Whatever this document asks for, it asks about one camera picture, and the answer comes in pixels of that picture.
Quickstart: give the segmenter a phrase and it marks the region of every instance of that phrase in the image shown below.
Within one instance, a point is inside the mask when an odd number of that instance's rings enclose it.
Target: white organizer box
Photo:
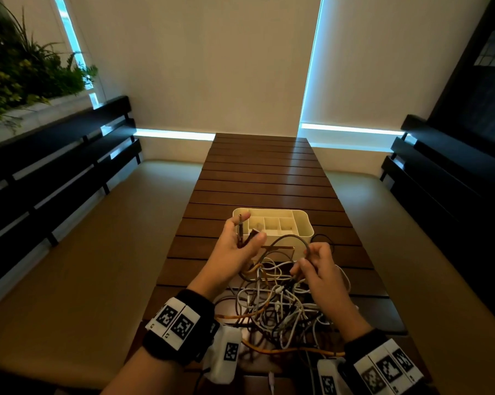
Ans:
[[[244,241],[247,239],[252,229],[263,231],[268,235],[264,245],[270,245],[277,238],[285,234],[295,234],[308,244],[313,236],[313,227],[310,224],[308,214],[304,211],[290,209],[255,209],[237,208],[233,211],[233,216],[238,216],[245,212],[251,212],[251,217],[244,222]],[[298,239],[287,237],[280,240],[277,245],[292,246],[293,260],[303,257],[304,244]]]

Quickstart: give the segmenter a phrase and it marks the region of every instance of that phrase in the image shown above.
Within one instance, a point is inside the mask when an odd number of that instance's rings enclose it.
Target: planter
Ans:
[[[50,104],[38,103],[25,109],[13,109],[7,115],[22,118],[20,127],[14,132],[0,125],[0,143],[88,108],[92,108],[92,103],[90,95],[84,91],[77,95],[51,99]]]

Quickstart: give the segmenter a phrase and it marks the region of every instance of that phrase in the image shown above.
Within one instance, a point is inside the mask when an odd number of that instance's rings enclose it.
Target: green foliage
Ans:
[[[7,112],[34,103],[49,103],[49,99],[77,94],[92,84],[97,75],[95,66],[80,67],[71,54],[61,65],[60,54],[54,52],[55,43],[39,45],[28,36],[24,22],[19,22],[3,5],[0,15],[0,121],[15,128],[19,119]]]

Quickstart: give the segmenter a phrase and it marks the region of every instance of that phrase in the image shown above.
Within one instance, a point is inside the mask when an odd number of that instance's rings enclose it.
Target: black bench backrest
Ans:
[[[44,239],[57,245],[52,231],[99,189],[108,193],[107,181],[133,158],[139,163],[130,111],[118,97],[0,144],[0,278]],[[100,130],[113,121],[112,131]]]

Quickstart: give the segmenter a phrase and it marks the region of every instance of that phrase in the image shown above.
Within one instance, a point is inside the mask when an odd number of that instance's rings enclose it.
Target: beige cushion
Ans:
[[[377,177],[327,176],[441,395],[495,394],[488,308]]]
[[[82,388],[113,378],[200,169],[143,163],[1,301],[1,370]]]

